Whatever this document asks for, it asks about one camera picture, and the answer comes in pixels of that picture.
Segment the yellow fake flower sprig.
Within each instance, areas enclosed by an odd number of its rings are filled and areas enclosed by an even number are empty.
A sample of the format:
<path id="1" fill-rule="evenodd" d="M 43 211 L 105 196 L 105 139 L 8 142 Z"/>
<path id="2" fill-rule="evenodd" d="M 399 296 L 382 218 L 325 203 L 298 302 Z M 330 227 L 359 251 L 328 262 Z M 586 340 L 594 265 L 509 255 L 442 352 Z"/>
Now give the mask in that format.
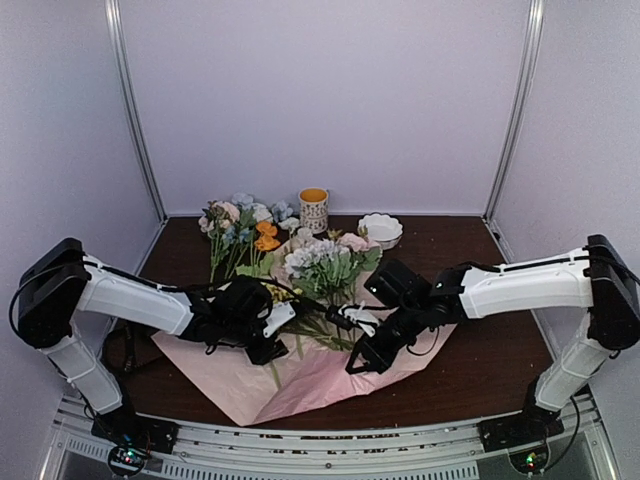
<path id="1" fill-rule="evenodd" d="M 295 300 L 296 296 L 300 293 L 299 289 L 289 291 L 287 288 L 275 284 L 265 284 L 265 287 L 269 291 L 275 304 Z"/>

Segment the orange fake flower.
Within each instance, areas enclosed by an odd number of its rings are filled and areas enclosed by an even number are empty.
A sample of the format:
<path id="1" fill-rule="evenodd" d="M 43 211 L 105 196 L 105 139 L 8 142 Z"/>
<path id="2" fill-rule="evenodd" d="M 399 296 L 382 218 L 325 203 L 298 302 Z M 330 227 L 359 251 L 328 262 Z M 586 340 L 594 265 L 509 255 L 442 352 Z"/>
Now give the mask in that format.
<path id="1" fill-rule="evenodd" d="M 262 256 L 278 248 L 281 242 L 277 239 L 278 228 L 271 222 L 259 221 L 251 235 L 250 241 L 250 273 L 259 274 Z"/>

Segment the pink wrapping paper sheet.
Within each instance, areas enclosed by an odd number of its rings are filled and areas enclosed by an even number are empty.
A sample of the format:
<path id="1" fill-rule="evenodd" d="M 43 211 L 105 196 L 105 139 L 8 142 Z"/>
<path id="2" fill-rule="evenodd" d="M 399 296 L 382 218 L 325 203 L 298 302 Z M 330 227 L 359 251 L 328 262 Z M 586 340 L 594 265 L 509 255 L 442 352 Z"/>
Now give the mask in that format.
<path id="1" fill-rule="evenodd" d="M 412 348 L 401 351 L 391 368 L 350 375 L 349 354 L 315 340 L 284 333 L 289 353 L 265 366 L 253 365 L 238 349 L 205 347 L 159 332 L 152 340 L 171 363 L 212 404 L 239 426 L 249 426 L 328 407 L 351 397 L 369 395 L 423 371 L 455 327 L 424 331 Z"/>

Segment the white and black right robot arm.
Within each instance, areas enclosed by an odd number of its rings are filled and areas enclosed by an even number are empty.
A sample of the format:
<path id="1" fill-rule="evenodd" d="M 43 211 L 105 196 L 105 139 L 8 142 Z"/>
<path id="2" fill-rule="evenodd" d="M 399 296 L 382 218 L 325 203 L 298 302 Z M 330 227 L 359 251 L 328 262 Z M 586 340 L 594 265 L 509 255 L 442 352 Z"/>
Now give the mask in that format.
<path id="1" fill-rule="evenodd" d="M 573 310 L 573 337 L 530 385 L 523 412 L 513 419 L 519 440 L 535 440 L 612 356 L 639 341 L 639 278 L 602 234 L 582 247 L 519 263 L 465 262 L 427 281 L 392 260 L 366 281 L 390 315 L 356 342 L 348 373 L 386 372 L 399 352 L 425 330 L 435 331 L 511 312 Z"/>

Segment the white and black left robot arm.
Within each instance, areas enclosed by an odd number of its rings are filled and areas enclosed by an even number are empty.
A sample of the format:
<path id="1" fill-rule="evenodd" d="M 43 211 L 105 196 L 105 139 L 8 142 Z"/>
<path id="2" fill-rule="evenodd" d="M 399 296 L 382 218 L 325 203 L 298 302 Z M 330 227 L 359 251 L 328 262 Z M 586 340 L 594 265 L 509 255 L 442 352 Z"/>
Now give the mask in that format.
<path id="1" fill-rule="evenodd" d="M 106 429 L 123 444 L 143 436 L 143 421 L 126 408 L 123 388 L 99 359 L 97 343 L 82 339 L 77 320 L 126 320 L 202 344 L 207 353 L 239 347 L 264 365 L 283 354 L 277 332 L 294 317 L 290 304 L 274 304 L 262 280 L 240 276 L 216 289 L 157 284 L 86 254 L 75 238 L 22 274 L 8 309 L 14 333 L 105 415 Z"/>

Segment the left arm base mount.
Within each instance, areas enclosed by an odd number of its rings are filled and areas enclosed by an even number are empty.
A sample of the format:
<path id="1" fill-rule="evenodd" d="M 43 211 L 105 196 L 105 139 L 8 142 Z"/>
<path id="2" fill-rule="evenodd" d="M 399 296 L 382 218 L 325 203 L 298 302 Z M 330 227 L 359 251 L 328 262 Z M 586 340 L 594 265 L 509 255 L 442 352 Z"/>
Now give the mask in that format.
<path id="1" fill-rule="evenodd" d="M 118 433 L 101 420 L 94 420 L 91 434 L 122 447 L 143 452 L 171 454 L 177 441 L 179 425 L 150 417 L 138 417 L 126 433 Z"/>

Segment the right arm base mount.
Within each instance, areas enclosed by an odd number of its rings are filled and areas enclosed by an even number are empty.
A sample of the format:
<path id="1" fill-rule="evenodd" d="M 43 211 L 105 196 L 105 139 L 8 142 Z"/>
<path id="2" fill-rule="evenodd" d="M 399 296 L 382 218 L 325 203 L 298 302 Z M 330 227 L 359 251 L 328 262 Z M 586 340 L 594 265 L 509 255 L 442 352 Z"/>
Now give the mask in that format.
<path id="1" fill-rule="evenodd" d="M 484 420 L 478 424 L 480 440 L 486 453 L 541 442 L 564 431 L 564 425 L 559 419 L 545 424 L 527 420 L 520 414 Z"/>

